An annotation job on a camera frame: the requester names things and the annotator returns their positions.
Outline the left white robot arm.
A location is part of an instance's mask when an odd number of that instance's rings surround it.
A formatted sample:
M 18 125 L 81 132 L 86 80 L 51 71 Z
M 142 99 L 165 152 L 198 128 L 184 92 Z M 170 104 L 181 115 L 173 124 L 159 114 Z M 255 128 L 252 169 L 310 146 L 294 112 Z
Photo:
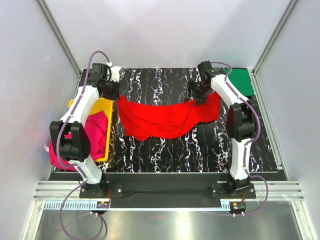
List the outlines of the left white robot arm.
M 107 119 L 111 119 L 113 103 L 119 99 L 121 69 L 112 63 L 93 63 L 90 69 L 84 69 L 71 106 L 59 121 L 52 121 L 49 126 L 54 153 L 76 169 L 97 198 L 108 193 L 108 186 L 102 182 L 102 171 L 90 153 L 93 143 L 85 124 L 98 103 L 100 110 L 107 111 Z

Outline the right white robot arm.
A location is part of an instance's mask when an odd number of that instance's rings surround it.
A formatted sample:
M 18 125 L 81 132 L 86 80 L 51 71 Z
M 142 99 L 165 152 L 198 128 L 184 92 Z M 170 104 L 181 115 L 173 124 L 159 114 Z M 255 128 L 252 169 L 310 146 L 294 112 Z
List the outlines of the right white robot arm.
M 213 90 L 228 107 L 226 131 L 232 142 L 231 167 L 228 180 L 220 190 L 232 198 L 239 198 L 250 187 L 251 175 L 248 165 L 251 145 L 261 132 L 256 112 L 258 103 L 244 96 L 230 81 L 232 67 L 219 61 L 202 61 L 197 65 L 197 78 L 188 81 L 185 100 L 195 100 L 196 106 L 209 101 L 208 92 Z

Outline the red t-shirt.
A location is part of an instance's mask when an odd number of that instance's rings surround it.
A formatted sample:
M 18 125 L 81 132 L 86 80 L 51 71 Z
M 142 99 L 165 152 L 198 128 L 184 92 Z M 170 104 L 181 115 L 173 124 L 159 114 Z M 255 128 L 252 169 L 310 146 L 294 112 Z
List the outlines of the red t-shirt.
M 147 105 L 132 102 L 120 95 L 117 101 L 120 122 L 127 137 L 144 141 L 149 137 L 176 139 L 199 123 L 216 121 L 220 114 L 220 96 L 214 92 L 207 102 L 196 105 L 187 101 L 173 105 Z

